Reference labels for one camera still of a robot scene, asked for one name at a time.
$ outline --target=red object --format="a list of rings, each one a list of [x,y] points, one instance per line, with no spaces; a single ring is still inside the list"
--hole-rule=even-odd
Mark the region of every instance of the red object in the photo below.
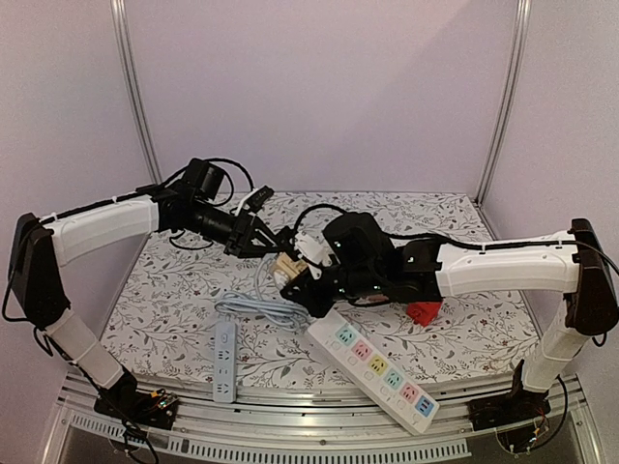
[[[406,314],[417,324],[427,327],[436,319],[442,305],[443,302],[411,303],[406,309]]]

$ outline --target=gray cable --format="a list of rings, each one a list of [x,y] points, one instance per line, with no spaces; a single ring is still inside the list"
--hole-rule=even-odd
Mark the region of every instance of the gray cable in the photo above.
[[[262,314],[273,325],[285,331],[297,332],[310,321],[308,311],[300,304],[266,300],[260,291],[260,275],[272,260],[272,255],[262,258],[253,276],[255,297],[230,290],[215,303],[215,310],[223,314]]]

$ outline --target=power strip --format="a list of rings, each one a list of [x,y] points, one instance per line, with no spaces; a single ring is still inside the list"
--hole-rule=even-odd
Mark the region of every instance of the power strip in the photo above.
[[[438,403],[332,309],[306,332],[383,411],[413,435],[424,433]]]
[[[236,400],[236,324],[219,321],[215,325],[215,365],[213,366],[213,401]]]

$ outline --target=patterned mat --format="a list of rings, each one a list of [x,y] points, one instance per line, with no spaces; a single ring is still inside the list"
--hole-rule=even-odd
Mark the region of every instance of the patterned mat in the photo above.
[[[292,225],[307,206],[323,202],[371,212],[389,232],[433,231],[466,241],[489,240],[473,205],[460,194],[276,193],[260,216],[278,231]],[[317,238],[333,216],[316,211],[303,228]],[[203,245],[193,234],[180,243]],[[228,289],[252,293],[259,263],[226,256],[218,245],[183,251],[168,242],[168,234],[154,234],[112,312],[103,344],[134,372],[212,381],[214,325],[222,317],[214,302]],[[279,297],[266,275],[260,280],[265,296]],[[447,299],[427,328],[413,324],[400,304],[337,308],[421,383],[507,372],[538,341],[518,292]],[[239,385],[301,390],[350,386],[302,333],[280,330],[262,316],[236,319]]]

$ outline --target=colored socket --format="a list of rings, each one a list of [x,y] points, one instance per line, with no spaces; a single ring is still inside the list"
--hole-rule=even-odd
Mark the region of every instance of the colored socket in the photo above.
[[[369,354],[371,353],[371,350],[369,349],[369,347],[364,343],[363,340],[359,340],[355,346],[353,346],[352,348],[352,352],[357,355],[357,357],[361,360],[361,361],[365,361],[368,357]]]
[[[387,373],[387,377],[385,377],[385,382],[387,382],[387,385],[389,385],[394,390],[398,389],[398,387],[401,385],[403,380],[404,378],[401,375],[399,375],[397,372],[395,372],[393,369],[391,369]]]
[[[426,418],[429,416],[429,413],[432,412],[432,409],[434,409],[434,403],[432,403],[425,396],[422,396],[419,399],[419,402],[415,405],[415,409],[422,413],[422,415]]]
[[[345,325],[336,332],[336,338],[344,345],[350,345],[356,337],[357,336],[348,325]]]
[[[409,403],[412,403],[415,401],[415,398],[417,397],[418,392],[415,387],[413,387],[408,382],[406,382],[402,390],[399,392],[399,394],[401,394],[404,398],[406,398],[406,400]]]
[[[376,372],[378,375],[382,375],[387,370],[387,363],[380,356],[374,355],[369,361],[369,368]]]

